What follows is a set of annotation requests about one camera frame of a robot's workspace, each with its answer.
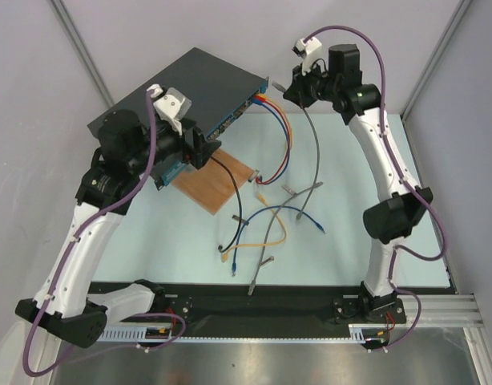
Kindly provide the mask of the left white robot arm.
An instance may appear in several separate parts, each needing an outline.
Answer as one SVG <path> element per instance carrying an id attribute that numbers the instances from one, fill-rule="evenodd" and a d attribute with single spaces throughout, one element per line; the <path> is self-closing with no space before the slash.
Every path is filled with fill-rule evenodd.
<path id="1" fill-rule="evenodd" d="M 140 314 L 149 321 L 163 317 L 165 291 L 148 280 L 94 297 L 88 291 L 111 235 L 154 167 L 175 156 L 202 168 L 220 147 L 221 142 L 208 139 L 195 121 L 178 122 L 180 132 L 156 112 L 150 113 L 147 124 L 130 110 L 103 117 L 96 132 L 99 147 L 75 195 L 63 250 L 38 293 L 15 308 L 32 330 L 42 328 L 73 346 L 88 348 L 109 324 Z"/>

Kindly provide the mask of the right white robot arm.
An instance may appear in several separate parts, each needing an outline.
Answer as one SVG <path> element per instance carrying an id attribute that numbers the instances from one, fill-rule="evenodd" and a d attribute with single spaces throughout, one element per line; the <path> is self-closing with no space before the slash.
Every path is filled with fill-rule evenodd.
<path id="1" fill-rule="evenodd" d="M 397 294 L 389 280 L 393 251 L 420 222 L 433 193 L 420 187 L 407 170 L 385 122 L 381 93 L 362 80 L 357 46 L 330 47 L 325 70 L 317 63 L 322 50 L 317 38 L 299 40 L 293 50 L 302 62 L 293 68 L 292 82 L 283 97 L 299 107 L 309 107 L 317 100 L 330 102 L 357 139 L 375 180 L 379 202 L 363 213 L 371 237 L 369 267 L 354 314 L 377 322 L 396 306 Z"/>

